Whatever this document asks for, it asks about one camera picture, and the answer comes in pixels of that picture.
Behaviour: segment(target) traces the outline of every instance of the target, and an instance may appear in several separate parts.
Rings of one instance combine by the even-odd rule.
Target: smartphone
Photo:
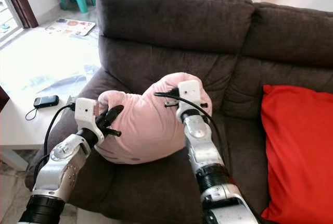
[[[43,96],[43,97],[37,97],[35,99],[35,102],[33,103],[33,106],[35,108],[45,108],[45,107],[51,107],[56,106],[59,103],[59,97],[57,95],[51,95],[51,96]]]

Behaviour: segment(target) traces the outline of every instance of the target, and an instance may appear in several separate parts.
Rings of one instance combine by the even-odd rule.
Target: sofa backrest
[[[198,76],[213,109],[260,115],[262,85],[333,93],[333,13],[250,0],[97,0],[103,68],[133,93]]]
[[[226,115],[260,116],[264,84],[333,93],[333,13],[255,3],[223,100]]]
[[[188,72],[221,108],[250,27],[250,0],[97,0],[97,10],[101,64],[133,93]]]

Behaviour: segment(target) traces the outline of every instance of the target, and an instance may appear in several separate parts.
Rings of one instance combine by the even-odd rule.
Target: floor
[[[98,26],[87,36],[49,34],[45,28],[57,18],[97,23],[94,7],[82,14],[75,9],[55,14],[35,29],[24,30],[0,49],[0,84],[10,97],[35,94],[77,95],[100,67]],[[37,151],[17,151],[28,162]],[[18,222],[29,200],[24,186],[24,172],[0,163],[0,221]],[[91,213],[66,204],[60,224],[121,224],[101,214]]]
[[[76,95],[100,67],[98,26],[86,36],[46,31],[57,18],[97,23],[93,6],[85,14],[60,10],[40,27],[24,30],[2,46],[0,85],[10,97]]]

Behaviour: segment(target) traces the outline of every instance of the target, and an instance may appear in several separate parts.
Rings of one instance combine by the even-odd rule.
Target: black cable
[[[214,129],[215,129],[215,132],[217,134],[217,138],[219,139],[219,142],[222,143],[222,138],[221,138],[221,134],[215,124],[215,122],[213,121],[212,117],[206,112],[204,111],[201,107],[199,107],[198,105],[184,99],[184,98],[181,98],[179,96],[176,96],[176,95],[171,95],[171,94],[168,94],[168,93],[162,93],[162,92],[157,92],[157,93],[154,93],[155,96],[160,96],[160,97],[168,97],[168,98],[172,98],[172,99],[175,99],[175,100],[179,100],[179,101],[183,101],[184,103],[187,103],[189,105],[191,105],[192,107],[195,107],[197,110],[199,110],[201,113],[203,113],[213,124],[214,126]],[[223,159],[223,162],[225,162],[225,157],[223,155],[223,152],[221,152],[221,156],[222,156],[222,159]]]
[[[28,114],[30,114],[30,113],[33,112],[34,110],[36,110],[35,115],[33,116],[33,118],[28,119],[28,118],[27,118]],[[38,108],[34,108],[34,109],[30,110],[30,111],[25,115],[25,119],[26,119],[27,121],[31,121],[31,120],[35,119],[35,117],[36,117],[36,115],[37,115],[37,110],[38,110]]]
[[[38,175],[38,170],[39,170],[39,167],[40,167],[41,163],[42,163],[44,160],[46,160],[49,156],[50,156],[50,154],[43,156],[43,157],[38,161],[37,165],[35,166],[35,171],[34,171],[34,173],[33,173],[33,184],[36,183],[36,179],[37,179],[37,175]]]
[[[66,106],[60,108],[60,109],[56,112],[56,114],[53,116],[53,119],[52,119],[50,125],[48,126],[48,129],[47,129],[47,131],[46,131],[46,135],[45,135],[45,140],[44,140],[44,157],[45,157],[46,154],[47,154],[47,140],[48,140],[48,136],[50,135],[50,132],[51,132],[51,128],[52,128],[53,123],[54,123],[55,120],[57,119],[58,114],[59,114],[63,109],[65,109],[65,108],[70,108],[70,107],[71,107],[71,105],[66,105]]]

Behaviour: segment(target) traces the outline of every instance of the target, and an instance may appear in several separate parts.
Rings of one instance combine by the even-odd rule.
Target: plush toy ear
[[[98,97],[99,113],[102,113],[105,109],[111,109],[120,104],[123,105],[124,97],[126,97],[125,92],[117,90],[109,90],[101,93]]]

